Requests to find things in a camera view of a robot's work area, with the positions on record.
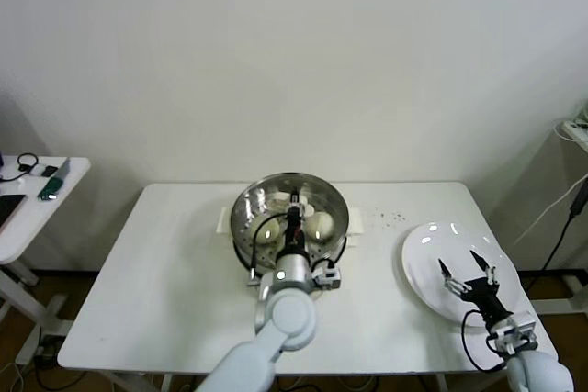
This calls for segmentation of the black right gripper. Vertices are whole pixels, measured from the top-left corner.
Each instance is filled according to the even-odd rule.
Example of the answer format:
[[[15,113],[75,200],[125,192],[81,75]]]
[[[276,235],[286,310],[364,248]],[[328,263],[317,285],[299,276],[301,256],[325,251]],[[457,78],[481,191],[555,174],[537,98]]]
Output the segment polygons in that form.
[[[470,250],[469,253],[483,271],[484,276],[463,283],[454,278],[445,263],[438,259],[444,278],[444,287],[453,295],[461,297],[463,301],[474,304],[478,308],[485,325],[494,326],[498,322],[509,318],[513,312],[507,310],[497,297],[500,284],[496,277],[496,267],[490,266],[481,255],[473,250]]]

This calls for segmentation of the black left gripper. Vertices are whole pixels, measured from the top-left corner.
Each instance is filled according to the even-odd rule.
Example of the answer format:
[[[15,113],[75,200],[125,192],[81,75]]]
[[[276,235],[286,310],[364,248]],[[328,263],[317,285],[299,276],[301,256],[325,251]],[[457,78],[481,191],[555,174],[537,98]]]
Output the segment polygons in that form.
[[[294,187],[289,196],[287,227],[285,231],[285,254],[306,254],[305,236],[302,231],[302,216],[305,214],[307,198]]]

